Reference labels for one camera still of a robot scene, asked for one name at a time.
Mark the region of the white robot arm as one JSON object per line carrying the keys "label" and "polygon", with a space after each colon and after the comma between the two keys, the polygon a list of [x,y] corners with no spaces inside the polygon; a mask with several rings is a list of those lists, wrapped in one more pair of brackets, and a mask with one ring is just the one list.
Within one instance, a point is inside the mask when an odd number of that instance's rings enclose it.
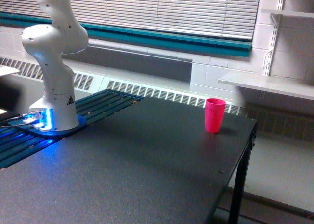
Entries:
{"label": "white robot arm", "polygon": [[37,24],[24,29],[22,45],[39,63],[44,83],[43,97],[29,109],[41,112],[34,127],[43,132],[76,128],[79,120],[74,94],[74,73],[64,64],[63,55],[86,49],[88,34],[76,20],[70,0],[37,0],[52,24]]}

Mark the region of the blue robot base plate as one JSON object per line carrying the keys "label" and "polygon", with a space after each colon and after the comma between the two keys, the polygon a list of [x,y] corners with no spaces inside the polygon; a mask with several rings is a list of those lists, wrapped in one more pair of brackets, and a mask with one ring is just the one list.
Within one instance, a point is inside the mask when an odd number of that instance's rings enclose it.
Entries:
{"label": "blue robot base plate", "polygon": [[78,118],[79,125],[69,130],[43,132],[30,125],[18,126],[17,128],[19,128],[20,130],[26,133],[30,133],[36,136],[53,137],[53,138],[64,137],[64,136],[72,135],[87,126],[87,122],[84,117],[77,115],[77,118]]}

